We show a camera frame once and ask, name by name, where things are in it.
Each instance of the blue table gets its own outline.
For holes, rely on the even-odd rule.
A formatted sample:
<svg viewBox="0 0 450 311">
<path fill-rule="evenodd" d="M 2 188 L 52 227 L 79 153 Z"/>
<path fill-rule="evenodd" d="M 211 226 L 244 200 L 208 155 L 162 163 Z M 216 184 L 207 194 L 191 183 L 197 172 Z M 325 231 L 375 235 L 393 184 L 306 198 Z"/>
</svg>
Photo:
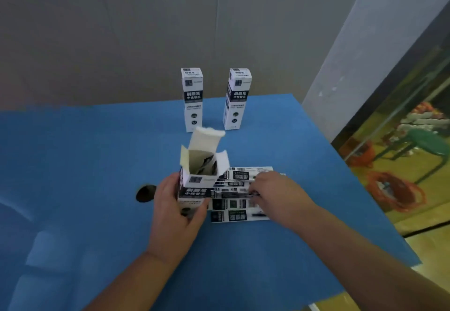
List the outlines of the blue table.
<svg viewBox="0 0 450 311">
<path fill-rule="evenodd" d="M 223 129 L 224 98 L 204 101 Z M 145 248 L 143 184 L 179 168 L 183 101 L 0 113 L 0 310 L 79 310 Z M 418 257 L 291 95 L 248 99 L 219 145 L 233 166 L 271 165 L 402 262 Z M 155 310 L 294 310 L 343 291 L 271 221 L 205 222 Z"/>
</svg>

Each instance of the orange object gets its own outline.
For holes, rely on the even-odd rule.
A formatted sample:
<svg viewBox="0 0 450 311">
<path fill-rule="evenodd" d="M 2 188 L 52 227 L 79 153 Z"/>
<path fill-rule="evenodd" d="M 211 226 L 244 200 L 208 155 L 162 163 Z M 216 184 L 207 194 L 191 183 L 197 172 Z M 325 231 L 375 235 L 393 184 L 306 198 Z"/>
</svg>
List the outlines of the orange object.
<svg viewBox="0 0 450 311">
<path fill-rule="evenodd" d="M 397 210 L 409 212 L 427 202 L 425 192 L 416 184 L 402 180 L 390 172 L 372 171 L 367 174 L 366 190 L 384 212 Z M 388 183 L 392 189 L 392 196 L 380 189 L 377 182 Z"/>
<path fill-rule="evenodd" d="M 359 145 L 359 141 L 355 138 L 349 138 L 344 145 L 339 149 L 339 154 L 342 158 L 348 156 Z M 367 166 L 373 167 L 373 161 L 375 158 L 375 150 L 372 146 L 372 142 L 369 140 L 363 146 L 361 146 L 353 155 L 346 161 L 348 166 Z"/>
</svg>

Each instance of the open cardboard box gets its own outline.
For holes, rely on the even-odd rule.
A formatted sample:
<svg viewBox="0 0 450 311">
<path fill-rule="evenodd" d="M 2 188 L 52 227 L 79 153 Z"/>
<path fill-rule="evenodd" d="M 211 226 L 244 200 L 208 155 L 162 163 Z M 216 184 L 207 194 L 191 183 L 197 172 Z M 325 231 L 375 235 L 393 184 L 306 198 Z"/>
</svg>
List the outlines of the open cardboard box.
<svg viewBox="0 0 450 311">
<path fill-rule="evenodd" d="M 216 153 L 224 135 L 225 131 L 197 127 L 192 133 L 189 147 L 181 146 L 179 196 L 185 195 L 188 189 L 201 196 L 204 189 L 213 188 L 217 178 L 227 171 L 229 161 L 226 150 Z"/>
</svg>

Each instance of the green chair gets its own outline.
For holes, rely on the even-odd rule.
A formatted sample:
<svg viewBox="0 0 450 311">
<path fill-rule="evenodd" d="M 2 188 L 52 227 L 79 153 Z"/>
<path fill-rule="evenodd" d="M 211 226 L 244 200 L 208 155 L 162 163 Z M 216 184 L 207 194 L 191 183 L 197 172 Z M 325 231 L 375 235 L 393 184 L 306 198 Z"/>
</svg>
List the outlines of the green chair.
<svg viewBox="0 0 450 311">
<path fill-rule="evenodd" d="M 392 143 L 386 149 L 384 149 L 382 152 L 376 155 L 374 161 L 384 156 L 389 151 L 394 150 L 401 143 L 408 143 L 408 144 L 402 150 L 397 152 L 392 158 L 390 158 L 392 161 L 396 160 L 398 157 L 402 156 L 403 154 L 405 154 L 406 152 L 415 147 L 423 149 L 432 155 L 439 156 L 442 158 L 442 161 L 439 165 L 437 165 L 435 168 L 431 169 L 429 172 L 427 172 L 421 178 L 415 181 L 414 182 L 415 184 L 419 184 L 426 178 L 430 177 L 432 174 L 434 174 L 436 171 L 442 168 L 449 159 L 450 146 L 442 137 L 436 135 L 431 131 L 412 129 L 409 130 L 406 136 Z"/>
</svg>

